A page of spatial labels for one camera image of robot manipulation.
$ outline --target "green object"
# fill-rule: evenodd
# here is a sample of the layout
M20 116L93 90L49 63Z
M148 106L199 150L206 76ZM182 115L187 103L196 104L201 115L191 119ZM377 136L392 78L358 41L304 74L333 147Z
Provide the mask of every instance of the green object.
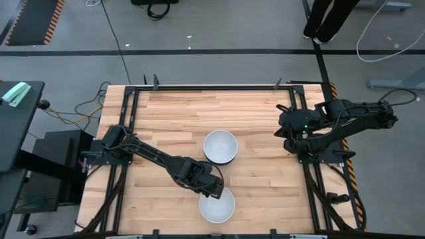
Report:
M20 82L11 88L1 99L9 102L10 106L17 107L30 89L31 86L29 86L27 83Z

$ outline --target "wooden tabletop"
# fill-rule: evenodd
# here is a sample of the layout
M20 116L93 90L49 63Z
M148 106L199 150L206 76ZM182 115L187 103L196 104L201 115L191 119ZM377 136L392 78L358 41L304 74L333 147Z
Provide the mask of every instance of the wooden tabletop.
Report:
M118 124L124 87L109 86L98 139ZM320 85L304 89L309 108L324 101ZM287 91L141 92L134 133L170 155L205 160L203 141L209 132L225 129L236 136L236 159L220 166L236 209L225 223L206 221L199 212L198 194L178 187L165 169L136 156L127 172L119 234L152 234L153 229L160 229L160 234L268 234L271 228L278 233L312 233L302 166L283 148L284 140L273 135L279 129L276 104L290 103ZM110 166L104 165L88 179L79 224L87 225L102 205L109 171ZM322 167L322 174L326 191L348 193L337 173ZM316 202L325 228L322 207ZM356 227L351 203L334 207ZM109 229L114 209L113 204Z

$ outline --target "bowl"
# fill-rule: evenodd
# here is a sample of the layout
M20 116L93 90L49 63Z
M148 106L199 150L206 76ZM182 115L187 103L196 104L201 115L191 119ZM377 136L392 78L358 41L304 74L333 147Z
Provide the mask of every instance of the bowl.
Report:
M234 212L236 203L233 194L225 187L220 199L199 197L199 210L202 216L212 223L226 222Z
M238 152L238 141L226 130L215 130L204 140L205 157L216 165L230 163Z

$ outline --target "person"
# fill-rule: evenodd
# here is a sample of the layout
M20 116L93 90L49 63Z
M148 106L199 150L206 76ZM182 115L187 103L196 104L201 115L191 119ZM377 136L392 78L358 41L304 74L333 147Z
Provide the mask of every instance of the person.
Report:
M322 23L326 10L332 0L315 0L303 32L303 37L306 39L313 38L317 44L333 40L359 1L334 0L332 9Z

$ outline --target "gray floor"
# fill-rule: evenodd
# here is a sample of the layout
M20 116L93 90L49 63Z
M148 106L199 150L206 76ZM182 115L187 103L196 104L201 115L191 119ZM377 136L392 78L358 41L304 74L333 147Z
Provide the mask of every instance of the gray floor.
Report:
M424 28L425 4L409 0L414 8L404 13L382 13L371 25L361 49L396 49L413 42ZM0 29L15 12L18 0L0 2ZM311 41L301 37L306 19L298 0L182 0L172 5L161 21L150 21L145 12L123 0L105 0L112 26L123 50L285 48L313 49ZM372 11L355 10L337 38L322 49L355 49ZM425 49L425 38L417 49ZM116 50L101 6L88 8L85 0L65 3L52 42L48 46L0 46L6 50ZM125 56L131 81L151 82L156 74L162 84L243 84L274 83L288 80L320 82L315 55L234 54L234 55L162 55ZM330 81L336 83L339 97L352 101L379 99L386 90L365 87L369 79L400 80L424 66L425 55L397 56L378 63L364 63L356 56L324 56ZM104 81L127 84L120 56L3 56L0 78L4 80L42 80L46 82L43 98L52 108L71 112L76 104L90 100ZM391 101L405 100L397 94ZM366 131L349 138L357 180L367 208L371 232L425 235L422 225L425 187L421 182L425 168L421 143L425 103L423 100L397 107L399 122L391 130ZM89 112L95 103L85 106ZM30 132L43 137L45 132L74 129L44 112L37 112ZM87 132L95 134L93 121ZM34 137L28 135L23 149L30 151ZM16 233L15 216L7 238L43 238L71 234L77 206L60 208L56 213L34 214L30 223L39 227L34 236Z

